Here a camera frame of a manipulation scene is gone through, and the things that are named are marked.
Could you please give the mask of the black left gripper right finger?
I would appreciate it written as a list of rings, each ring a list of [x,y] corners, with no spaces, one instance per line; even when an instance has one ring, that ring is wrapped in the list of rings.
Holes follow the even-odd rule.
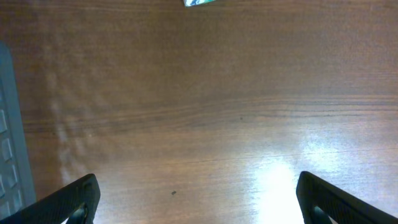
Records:
[[[296,196],[305,224],[397,224],[396,217],[307,171],[300,173]]]

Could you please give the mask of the small orange teal box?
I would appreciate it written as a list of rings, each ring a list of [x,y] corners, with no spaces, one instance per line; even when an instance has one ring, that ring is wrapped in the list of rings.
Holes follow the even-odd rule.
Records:
[[[185,7],[193,7],[201,4],[207,4],[215,0],[183,0]]]

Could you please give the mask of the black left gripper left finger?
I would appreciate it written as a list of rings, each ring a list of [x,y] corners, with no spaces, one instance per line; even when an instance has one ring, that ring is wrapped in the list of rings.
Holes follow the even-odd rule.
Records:
[[[92,224],[100,201],[94,174],[87,174],[42,200],[1,220],[3,224]]]

